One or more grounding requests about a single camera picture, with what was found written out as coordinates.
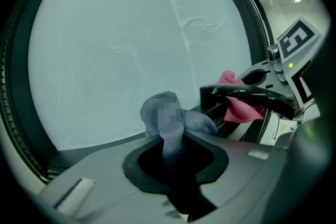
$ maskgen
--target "pink cloth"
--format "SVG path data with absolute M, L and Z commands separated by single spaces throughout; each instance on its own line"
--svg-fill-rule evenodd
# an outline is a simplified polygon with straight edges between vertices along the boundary
M 242 80 L 235 79 L 235 73 L 231 70 L 226 70 L 221 75 L 217 83 L 232 83 L 245 85 Z M 228 107 L 224 121 L 246 123 L 254 120 L 262 120 L 265 115 L 265 109 L 260 106 L 252 106 L 244 101 L 234 97 L 226 97 L 231 105 Z

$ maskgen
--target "pink towel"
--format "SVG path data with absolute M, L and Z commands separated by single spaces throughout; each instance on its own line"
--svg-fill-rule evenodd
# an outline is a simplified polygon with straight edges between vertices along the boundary
M 217 83 L 232 83 L 241 84 L 245 83 L 240 79 L 235 79 L 235 73 L 231 70 L 226 70 L 221 75 Z M 228 107 L 224 121 L 246 123 L 254 120 L 262 120 L 265 115 L 265 109 L 260 106 L 252 106 L 244 101 L 234 97 L 226 97 L 231 105 Z

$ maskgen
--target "black frame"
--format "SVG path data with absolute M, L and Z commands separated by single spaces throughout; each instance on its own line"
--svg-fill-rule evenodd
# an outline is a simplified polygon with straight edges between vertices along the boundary
M 48 182 L 90 153 L 144 137 L 144 133 L 120 141 L 78 150 L 59 152 L 46 134 L 35 109 L 28 77 L 28 48 L 31 29 L 42 0 L 17 0 L 0 39 L 0 110 L 6 131 L 23 160 L 43 181 Z M 273 36 L 265 12 L 258 11 L 258 0 L 234 0 L 243 19 L 252 64 L 267 59 L 266 38 Z

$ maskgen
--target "white backdrop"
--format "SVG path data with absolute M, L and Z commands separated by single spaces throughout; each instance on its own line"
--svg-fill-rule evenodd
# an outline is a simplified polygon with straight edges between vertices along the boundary
M 58 150 L 140 133 L 151 95 L 173 91 L 190 109 L 200 86 L 251 66 L 232 0 L 43 0 L 28 62 L 37 113 Z

